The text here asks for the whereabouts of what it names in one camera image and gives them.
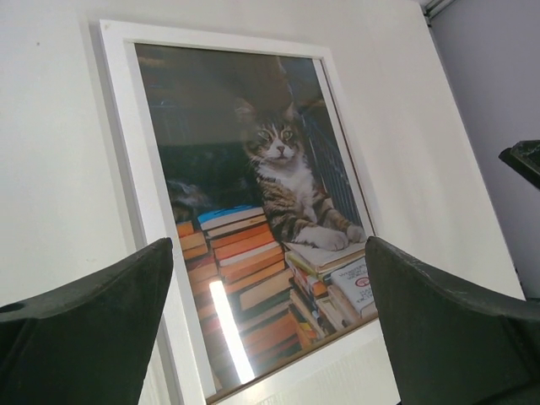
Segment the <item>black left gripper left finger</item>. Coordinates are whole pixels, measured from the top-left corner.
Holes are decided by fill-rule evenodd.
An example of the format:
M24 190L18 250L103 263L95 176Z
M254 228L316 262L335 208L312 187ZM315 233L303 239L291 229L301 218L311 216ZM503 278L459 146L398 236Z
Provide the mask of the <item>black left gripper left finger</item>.
M3 404L136 404L173 271L162 238L1 308Z

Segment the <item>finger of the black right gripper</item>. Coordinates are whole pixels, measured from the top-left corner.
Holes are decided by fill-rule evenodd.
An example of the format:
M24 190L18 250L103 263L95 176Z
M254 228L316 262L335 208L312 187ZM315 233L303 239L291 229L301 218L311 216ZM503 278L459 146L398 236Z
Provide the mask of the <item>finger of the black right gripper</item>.
M499 159L539 190L539 150L538 141L520 141L505 148L499 154Z

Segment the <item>white wooden picture frame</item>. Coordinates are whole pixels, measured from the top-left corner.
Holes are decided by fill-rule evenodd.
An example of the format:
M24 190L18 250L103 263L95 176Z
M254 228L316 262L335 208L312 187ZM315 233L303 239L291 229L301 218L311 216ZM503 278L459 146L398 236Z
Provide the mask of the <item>white wooden picture frame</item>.
M176 237L138 66L135 50L138 43L313 59L323 82L322 93L333 104L330 119L338 132L337 142L346 158L346 171L355 178L353 193L359 211L365 218L372 218L372 182L327 47L110 19L102 19L99 30L121 133L122 146L117 158L127 165L122 186L131 203L131 224L137 246L164 236ZM215 385L179 246L174 246L173 255L174 270L158 329L157 350L170 400L178 404L204 404L208 395L215 393ZM220 397L219 403L257 404L270 398L280 404L397 402L399 396L380 323L374 320L348 330L339 339L285 368Z

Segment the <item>cat and books photo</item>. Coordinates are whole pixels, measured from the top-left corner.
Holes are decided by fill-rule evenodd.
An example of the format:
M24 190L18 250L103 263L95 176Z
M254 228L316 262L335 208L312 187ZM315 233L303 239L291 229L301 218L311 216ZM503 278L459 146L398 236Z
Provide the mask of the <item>cat and books photo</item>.
M323 62L135 52L216 391L371 321L372 228Z

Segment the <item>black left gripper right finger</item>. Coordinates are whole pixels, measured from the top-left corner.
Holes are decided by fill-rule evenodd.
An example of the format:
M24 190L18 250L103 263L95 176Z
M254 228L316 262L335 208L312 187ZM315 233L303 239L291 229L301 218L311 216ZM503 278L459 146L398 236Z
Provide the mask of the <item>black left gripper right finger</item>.
M539 304L371 236L370 284L402 404L537 404Z

